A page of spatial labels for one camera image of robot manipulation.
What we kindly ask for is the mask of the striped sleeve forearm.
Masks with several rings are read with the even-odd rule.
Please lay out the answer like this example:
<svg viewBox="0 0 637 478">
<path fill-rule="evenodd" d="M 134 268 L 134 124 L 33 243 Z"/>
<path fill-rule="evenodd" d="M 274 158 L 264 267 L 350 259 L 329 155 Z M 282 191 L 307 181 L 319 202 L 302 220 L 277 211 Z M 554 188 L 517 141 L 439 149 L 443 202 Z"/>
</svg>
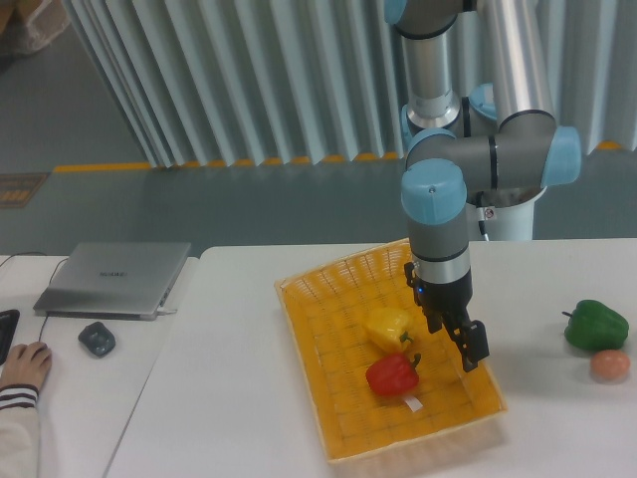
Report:
<svg viewBox="0 0 637 478">
<path fill-rule="evenodd" d="M 1 476 L 37 477 L 40 421 L 39 391 L 33 385 L 1 388 Z"/>
</svg>

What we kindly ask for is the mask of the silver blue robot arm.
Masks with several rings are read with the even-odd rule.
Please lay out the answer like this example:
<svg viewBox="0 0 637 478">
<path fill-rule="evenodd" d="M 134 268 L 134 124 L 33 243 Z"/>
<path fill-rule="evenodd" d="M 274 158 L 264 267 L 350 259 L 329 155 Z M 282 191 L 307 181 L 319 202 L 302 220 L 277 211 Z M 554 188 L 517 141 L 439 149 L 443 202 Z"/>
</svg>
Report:
<svg viewBox="0 0 637 478">
<path fill-rule="evenodd" d="M 477 105 L 453 90 L 449 36 L 477 13 L 492 46 L 495 127 L 474 129 Z M 469 317 L 472 275 L 466 208 L 472 195 L 573 182 L 582 152 L 574 127 L 556 122 L 531 1 L 388 1 L 401 36 L 409 100 L 401 178 L 411 259 L 405 267 L 431 333 L 445 331 L 464 371 L 489 353 L 485 327 Z"/>
</svg>

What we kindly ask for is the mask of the person's hand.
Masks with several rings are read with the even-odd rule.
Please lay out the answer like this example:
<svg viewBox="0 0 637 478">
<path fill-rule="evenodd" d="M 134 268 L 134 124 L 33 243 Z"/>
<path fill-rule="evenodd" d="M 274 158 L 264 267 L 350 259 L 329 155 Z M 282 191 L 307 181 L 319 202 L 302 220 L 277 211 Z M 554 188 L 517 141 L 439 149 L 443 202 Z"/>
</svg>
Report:
<svg viewBox="0 0 637 478">
<path fill-rule="evenodd" d="M 1 372 L 1 387 L 24 386 L 40 392 L 52 367 L 52 355 L 42 342 L 13 347 Z"/>
</svg>

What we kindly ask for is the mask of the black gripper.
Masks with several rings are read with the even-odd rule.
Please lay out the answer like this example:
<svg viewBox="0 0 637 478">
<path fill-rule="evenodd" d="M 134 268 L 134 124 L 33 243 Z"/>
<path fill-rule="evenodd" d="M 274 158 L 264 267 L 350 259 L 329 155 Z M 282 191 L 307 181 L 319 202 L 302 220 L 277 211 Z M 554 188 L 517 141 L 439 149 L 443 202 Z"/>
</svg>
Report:
<svg viewBox="0 0 637 478">
<path fill-rule="evenodd" d="M 429 333 L 445 327 L 456 345 L 464 372 L 474 370 L 490 355 L 486 328 L 469 318 L 467 306 L 473 295 L 471 270 L 460 279 L 445 284 L 424 281 L 412 262 L 404 264 L 407 286 L 413 290 L 414 302 L 422 309 Z"/>
</svg>

